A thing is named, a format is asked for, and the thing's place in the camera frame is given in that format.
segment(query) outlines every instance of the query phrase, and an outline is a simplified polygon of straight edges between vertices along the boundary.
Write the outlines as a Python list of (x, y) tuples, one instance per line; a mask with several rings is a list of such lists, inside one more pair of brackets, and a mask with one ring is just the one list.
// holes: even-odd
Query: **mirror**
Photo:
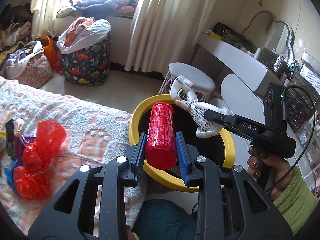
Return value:
[(278, 55), (283, 54), (287, 63), (294, 60), (293, 31), (288, 22), (278, 20), (268, 10), (256, 13), (242, 33), (257, 48), (266, 48)]

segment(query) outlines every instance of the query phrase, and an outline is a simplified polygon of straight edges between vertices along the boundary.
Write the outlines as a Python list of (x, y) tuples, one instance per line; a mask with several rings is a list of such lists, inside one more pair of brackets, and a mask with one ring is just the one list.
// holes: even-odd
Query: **white curtain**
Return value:
[(171, 62), (188, 62), (215, 0), (140, 0), (125, 70), (166, 76)]
[(54, 21), (57, 15), (59, 0), (31, 0), (31, 12), (34, 13), (32, 20), (32, 39), (43, 35), (56, 36)]

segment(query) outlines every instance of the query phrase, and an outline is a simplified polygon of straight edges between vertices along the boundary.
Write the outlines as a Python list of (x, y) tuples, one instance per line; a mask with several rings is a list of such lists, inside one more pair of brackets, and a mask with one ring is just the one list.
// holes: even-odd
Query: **fluffy blanket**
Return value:
[[(72, 96), (55, 95), (50, 92), (21, 85), (17, 80), (0, 77), (0, 131), (10, 119), (24, 118), (24, 135), (35, 135), (39, 121), (55, 120), (67, 132), (67, 139), (60, 152), (52, 159), (50, 170), (50, 196), (43, 201), (26, 202), (15, 195), (7, 184), (4, 168), (11, 168), (12, 160), (5, 152), (1, 157), (0, 201), (8, 214), (24, 234), (36, 219), (50, 197), (83, 164), (92, 167), (108, 163), (121, 155), (128, 143), (128, 126), (131, 115)], [(146, 194), (146, 179), (138, 187), (125, 188), (126, 222), (130, 227), (137, 219)], [(99, 216), (97, 201), (95, 218)], [(98, 221), (95, 223), (98, 233)]]

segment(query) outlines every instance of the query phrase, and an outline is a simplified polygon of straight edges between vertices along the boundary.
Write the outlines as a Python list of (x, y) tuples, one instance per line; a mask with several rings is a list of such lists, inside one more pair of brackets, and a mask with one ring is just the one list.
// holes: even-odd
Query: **green sweater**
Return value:
[(290, 184), (273, 203), (295, 234), (315, 209), (318, 199), (308, 189), (299, 168), (295, 167)]

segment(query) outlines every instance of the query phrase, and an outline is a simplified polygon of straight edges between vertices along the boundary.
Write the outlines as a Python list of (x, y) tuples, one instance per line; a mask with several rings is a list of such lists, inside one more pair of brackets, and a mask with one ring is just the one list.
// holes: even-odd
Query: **laundry basket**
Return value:
[(58, 52), (64, 78), (71, 83), (101, 86), (110, 72), (109, 31), (105, 40), (70, 54)]
[[(197, 125), (191, 115), (174, 104), (170, 95), (156, 95), (142, 101), (133, 112), (129, 125), (129, 142), (135, 145), (142, 132), (148, 133), (151, 108), (156, 102), (165, 102), (173, 107), (173, 125), (175, 132), (181, 130), (187, 144), (196, 146), (199, 153), (213, 160), (217, 165), (231, 168), (235, 161), (235, 147), (228, 131), (222, 129), (219, 135), (207, 139), (196, 137)], [(162, 185), (183, 192), (197, 192), (198, 187), (186, 187), (177, 167), (161, 171), (144, 162), (144, 171)]]

